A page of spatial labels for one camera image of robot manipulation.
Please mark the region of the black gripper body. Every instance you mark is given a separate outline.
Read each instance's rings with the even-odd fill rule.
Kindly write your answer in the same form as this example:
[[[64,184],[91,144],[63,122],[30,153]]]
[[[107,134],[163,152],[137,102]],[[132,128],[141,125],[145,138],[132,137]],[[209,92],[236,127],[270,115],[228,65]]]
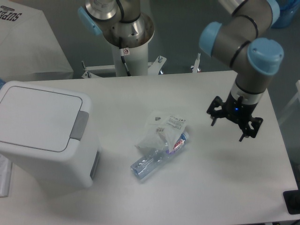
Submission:
[[[226,118],[238,125],[239,122],[250,120],[253,111],[255,110],[257,102],[254,104],[246,104],[244,96],[234,97],[232,93],[228,95],[225,101]]]

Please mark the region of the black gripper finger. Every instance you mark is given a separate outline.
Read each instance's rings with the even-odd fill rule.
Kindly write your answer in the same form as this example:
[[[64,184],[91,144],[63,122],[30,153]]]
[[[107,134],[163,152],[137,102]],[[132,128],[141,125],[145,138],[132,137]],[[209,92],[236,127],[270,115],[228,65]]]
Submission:
[[[207,110],[207,114],[209,114],[212,119],[211,126],[215,125],[217,119],[224,118],[226,116],[225,103],[219,96],[216,96],[213,99]]]
[[[250,120],[241,121],[238,123],[239,128],[242,130],[242,135],[239,142],[242,142],[244,138],[256,138],[260,126],[263,123],[263,118],[251,117]]]

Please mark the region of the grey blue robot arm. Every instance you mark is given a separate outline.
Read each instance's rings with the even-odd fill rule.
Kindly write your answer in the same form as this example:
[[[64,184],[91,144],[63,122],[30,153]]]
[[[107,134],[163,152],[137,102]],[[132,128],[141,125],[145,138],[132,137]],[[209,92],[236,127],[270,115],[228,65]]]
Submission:
[[[252,113],[278,72],[284,58],[282,46],[263,37],[279,18],[275,0],[222,0],[231,15],[223,25],[209,23],[199,38],[199,47],[237,73],[226,101],[215,97],[207,113],[213,121],[226,118],[237,124],[241,138],[255,138],[263,122]]]

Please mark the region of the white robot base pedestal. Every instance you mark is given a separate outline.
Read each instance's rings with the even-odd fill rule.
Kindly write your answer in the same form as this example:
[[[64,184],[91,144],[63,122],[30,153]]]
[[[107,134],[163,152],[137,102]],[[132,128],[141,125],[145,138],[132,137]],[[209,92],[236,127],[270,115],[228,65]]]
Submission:
[[[87,0],[77,14],[90,33],[103,35],[111,46],[117,76],[134,76],[128,65],[147,69],[155,29],[139,0]]]

